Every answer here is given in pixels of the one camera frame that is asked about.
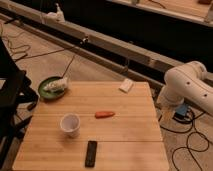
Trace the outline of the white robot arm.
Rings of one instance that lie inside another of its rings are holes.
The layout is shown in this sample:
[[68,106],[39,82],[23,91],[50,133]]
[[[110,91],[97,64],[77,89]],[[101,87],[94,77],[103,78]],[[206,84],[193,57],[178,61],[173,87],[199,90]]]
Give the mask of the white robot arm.
[[213,114],[213,87],[204,82],[207,69],[199,61],[191,61],[169,69],[165,85],[158,96],[162,106],[177,107],[190,100],[208,114]]

